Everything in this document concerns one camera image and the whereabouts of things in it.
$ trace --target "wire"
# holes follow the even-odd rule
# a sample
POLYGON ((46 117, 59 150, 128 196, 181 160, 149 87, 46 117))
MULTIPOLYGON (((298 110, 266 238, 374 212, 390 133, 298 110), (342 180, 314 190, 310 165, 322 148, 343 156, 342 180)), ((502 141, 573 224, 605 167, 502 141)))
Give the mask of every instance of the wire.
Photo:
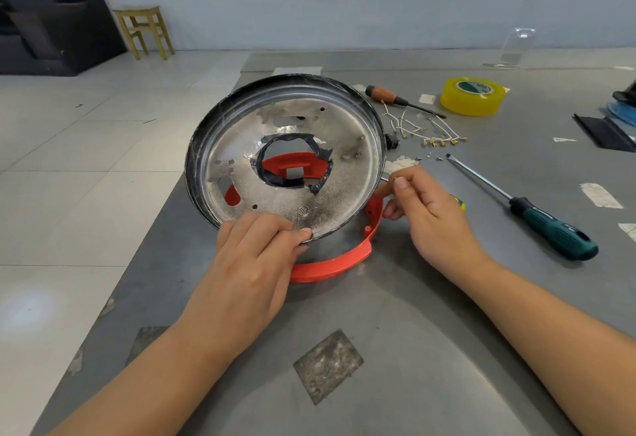
POLYGON ((448 128, 449 130, 447 131, 446 128, 444 128, 443 126, 439 125, 438 123, 436 123, 433 119, 428 118, 428 120, 433 124, 433 126, 437 127, 440 131, 444 132, 444 135, 446 135, 446 137, 436 137, 436 136, 424 136, 418 133, 418 131, 425 131, 427 128, 423 127, 423 126, 418 126, 417 124, 413 123, 412 121, 409 121, 408 119, 405 119, 404 116, 406 115, 406 110, 404 110, 402 112, 402 116, 400 118, 397 118, 396 116, 394 116, 393 114, 389 113, 389 108, 387 107, 386 103, 384 101, 381 101, 381 103, 384 105, 384 113, 382 113, 382 116, 388 116, 391 119, 391 127, 393 128, 393 132, 397 133, 399 130, 399 133, 402 135, 403 138, 406 138, 407 135, 405 135, 405 133, 408 133, 410 135, 414 135, 417 137, 420 137, 422 139, 424 139, 425 141, 457 141, 459 139, 465 139, 461 136, 459 136, 450 126, 448 123, 446 123, 443 119, 441 119, 439 116, 437 116, 435 113, 434 116, 435 118, 437 118, 439 121, 442 122, 442 124, 444 126, 446 126, 446 128, 448 128), (409 130, 407 128, 404 127, 404 123, 408 123, 410 126, 412 126, 414 128, 414 130, 409 130))

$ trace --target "screwdriver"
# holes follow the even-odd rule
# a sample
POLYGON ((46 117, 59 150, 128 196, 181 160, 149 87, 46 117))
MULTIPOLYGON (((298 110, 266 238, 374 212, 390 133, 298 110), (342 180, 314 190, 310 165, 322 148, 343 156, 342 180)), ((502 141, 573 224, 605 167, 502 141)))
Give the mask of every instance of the screwdriver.
POLYGON ((486 180, 475 170, 467 167, 450 153, 446 155, 446 158, 475 175, 502 196, 505 196, 510 203, 510 211, 546 239, 552 248, 564 257, 569 260, 589 260, 598 254, 599 246, 576 227, 569 223, 561 222, 552 215, 540 210, 530 203, 526 197, 519 198, 508 195, 504 190, 486 180))
POLYGON ((398 106, 410 106, 411 108, 415 108, 416 110, 424 111, 430 115, 439 116, 440 118, 446 119, 446 115, 442 115, 440 113, 436 113, 435 111, 427 110, 421 106, 416 104, 411 104, 403 97, 393 94, 391 91, 385 88, 381 88, 379 86, 367 86, 364 93, 373 101, 381 102, 384 101, 386 104, 397 104, 398 106))

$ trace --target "yellow tape roll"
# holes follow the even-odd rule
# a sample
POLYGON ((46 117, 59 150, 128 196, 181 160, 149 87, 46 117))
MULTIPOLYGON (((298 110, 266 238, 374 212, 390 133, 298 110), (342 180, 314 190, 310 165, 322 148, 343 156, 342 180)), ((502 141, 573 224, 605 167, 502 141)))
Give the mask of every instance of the yellow tape roll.
POLYGON ((453 78, 446 81, 440 104, 447 110, 466 116, 490 116, 497 112, 505 89, 480 78, 453 78))

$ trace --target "round metal plate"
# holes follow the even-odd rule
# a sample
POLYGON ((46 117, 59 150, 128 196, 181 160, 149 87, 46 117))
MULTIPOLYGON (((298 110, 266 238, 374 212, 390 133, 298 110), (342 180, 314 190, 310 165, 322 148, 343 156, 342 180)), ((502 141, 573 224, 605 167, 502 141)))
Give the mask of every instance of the round metal plate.
POLYGON ((385 156, 382 123, 360 93, 320 76, 273 76, 236 90, 201 121, 187 150, 186 185, 199 212, 217 228, 258 211, 283 216, 297 229, 310 227, 317 239, 362 210, 380 181, 385 156), (281 118, 298 123, 282 126, 281 118), (317 193, 309 185, 271 186, 256 172, 268 141, 299 134, 313 135, 321 153, 331 150, 331 172, 317 193), (223 197, 227 177, 240 195, 238 205, 223 197))

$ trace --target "fingernail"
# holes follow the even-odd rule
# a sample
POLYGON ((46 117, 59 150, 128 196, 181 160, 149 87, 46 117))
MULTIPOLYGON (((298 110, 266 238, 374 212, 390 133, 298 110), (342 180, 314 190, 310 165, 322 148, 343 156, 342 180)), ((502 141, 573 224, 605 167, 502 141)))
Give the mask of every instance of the fingernail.
POLYGON ((405 189, 408 186, 408 181, 403 176, 398 176, 394 183, 400 190, 405 189))

